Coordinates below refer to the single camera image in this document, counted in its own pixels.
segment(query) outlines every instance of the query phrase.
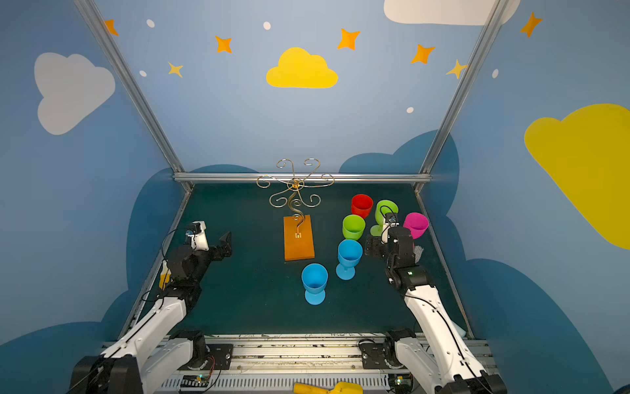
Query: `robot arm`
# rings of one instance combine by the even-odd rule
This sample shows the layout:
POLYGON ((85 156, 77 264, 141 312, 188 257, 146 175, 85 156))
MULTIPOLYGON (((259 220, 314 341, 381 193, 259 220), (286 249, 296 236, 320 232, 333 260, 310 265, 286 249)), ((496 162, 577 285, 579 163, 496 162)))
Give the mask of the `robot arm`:
POLYGON ((219 240, 219 246, 208 246, 204 230, 203 221, 188 226, 189 239, 166 262, 171 280, 151 310, 99 356, 81 359, 72 373, 68 393, 152 394, 183 365, 198 368, 207 362, 201 331, 181 332, 154 353, 164 336, 197 303, 199 283, 210 263, 232 255, 231 233, 219 240))
POLYGON ((389 332, 388 363, 405 366, 428 394, 504 394, 498 375, 488 375, 457 334, 426 270, 415 263, 411 232, 398 225, 394 213, 385 216, 387 235, 368 237, 365 254, 385 258, 389 283, 404 298, 418 320, 433 357, 411 330, 389 332))

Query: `magenta cup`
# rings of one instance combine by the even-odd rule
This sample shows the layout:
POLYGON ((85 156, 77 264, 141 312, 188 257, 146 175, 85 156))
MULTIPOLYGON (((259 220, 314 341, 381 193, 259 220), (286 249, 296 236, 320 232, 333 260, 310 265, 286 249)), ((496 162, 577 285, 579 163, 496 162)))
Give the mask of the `magenta cup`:
POLYGON ((412 212, 404 219, 403 227, 411 231, 411 236, 415 240, 425 233, 429 227, 429 219, 422 214, 412 212))

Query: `red cup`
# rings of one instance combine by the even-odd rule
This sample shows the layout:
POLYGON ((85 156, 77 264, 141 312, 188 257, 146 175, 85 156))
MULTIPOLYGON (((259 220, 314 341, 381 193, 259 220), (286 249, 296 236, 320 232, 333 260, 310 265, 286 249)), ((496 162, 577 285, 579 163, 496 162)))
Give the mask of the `red cup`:
POLYGON ((357 194, 352 197, 352 214, 365 219, 370 216, 372 205, 374 205, 374 201, 368 195, 357 194))

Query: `blue cup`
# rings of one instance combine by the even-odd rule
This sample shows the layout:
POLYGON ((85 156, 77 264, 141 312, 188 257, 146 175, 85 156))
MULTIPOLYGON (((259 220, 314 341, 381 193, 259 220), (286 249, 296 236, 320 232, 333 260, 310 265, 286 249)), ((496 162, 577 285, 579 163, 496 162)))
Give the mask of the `blue cup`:
POLYGON ((354 278, 356 273, 354 267, 358 264, 358 261, 361 260, 362 255, 363 247, 359 242, 355 240, 341 241, 337 249, 337 258, 339 259, 339 264, 335 269, 337 276, 344 281, 349 281, 354 278))
POLYGON ((304 297, 311 305, 319 305, 326 298, 326 282, 328 282, 328 271, 323 265, 313 263, 302 270, 302 284, 304 285, 304 297))

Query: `white brush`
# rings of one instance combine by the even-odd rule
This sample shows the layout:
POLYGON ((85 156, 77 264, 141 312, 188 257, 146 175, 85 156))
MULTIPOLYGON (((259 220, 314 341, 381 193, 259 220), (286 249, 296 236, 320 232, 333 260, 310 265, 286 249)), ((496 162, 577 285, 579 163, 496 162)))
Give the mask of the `white brush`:
POLYGON ((416 254, 416 263, 418 263, 420 261, 420 256, 422 256, 422 251, 423 250, 424 249, 422 249, 422 246, 416 245, 416 246, 413 247, 413 253, 416 254))

